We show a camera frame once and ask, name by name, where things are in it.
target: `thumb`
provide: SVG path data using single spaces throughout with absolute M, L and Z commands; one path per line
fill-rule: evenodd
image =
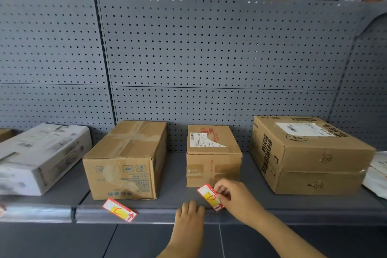
M 220 200 L 220 202 L 225 206 L 227 207 L 228 203 L 230 202 L 230 200 L 223 196 L 222 194 L 217 194 L 216 197 Z

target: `person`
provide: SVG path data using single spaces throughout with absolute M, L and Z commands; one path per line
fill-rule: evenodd
M 281 258 L 324 258 L 318 250 L 298 236 L 288 226 L 266 211 L 242 182 L 219 180 L 214 190 L 226 209 L 240 222 L 264 236 Z M 171 240 L 157 258 L 196 258 L 204 230 L 203 206 L 184 203 L 176 211 Z

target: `gray perforated panel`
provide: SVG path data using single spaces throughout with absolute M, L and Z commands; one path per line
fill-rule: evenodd
M 0 83 L 107 84 L 94 0 L 0 0 Z
M 0 84 L 0 123 L 28 130 L 40 123 L 79 124 L 98 142 L 114 127 L 106 86 Z
M 335 92 L 113 87 L 117 121 L 168 121 L 170 150 L 185 151 L 188 124 L 229 125 L 247 151 L 254 115 L 327 119 Z
M 387 149 L 387 92 L 340 92 L 330 122 L 377 149 Z
M 336 90 L 362 3 L 99 0 L 114 86 Z
M 343 90 L 387 91 L 387 15 L 356 39 L 343 79 Z

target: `person's right hand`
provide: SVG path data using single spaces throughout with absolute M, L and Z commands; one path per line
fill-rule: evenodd
M 259 221 L 269 213 L 251 195 L 242 182 L 220 179 L 214 186 L 217 197 L 240 222 L 257 230 Z

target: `white plastic package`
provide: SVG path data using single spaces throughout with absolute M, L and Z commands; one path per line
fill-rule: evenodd
M 387 151 L 375 153 L 363 185 L 379 197 L 387 199 Z

